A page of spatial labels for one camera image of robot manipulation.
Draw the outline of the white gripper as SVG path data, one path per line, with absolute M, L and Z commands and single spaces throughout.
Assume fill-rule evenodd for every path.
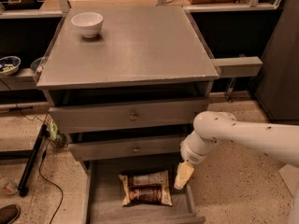
M 201 163 L 207 156 L 208 142 L 187 137 L 180 143 L 180 154 L 184 162 L 178 165 L 174 188 L 183 189 L 192 176 L 193 165 Z

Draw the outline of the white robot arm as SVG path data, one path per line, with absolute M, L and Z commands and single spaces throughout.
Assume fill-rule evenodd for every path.
M 180 143 L 182 162 L 174 188 L 183 189 L 194 166 L 222 142 L 233 142 L 277 161 L 299 167 L 299 127 L 295 125 L 238 121 L 229 112 L 204 111 L 193 120 L 193 131 Z

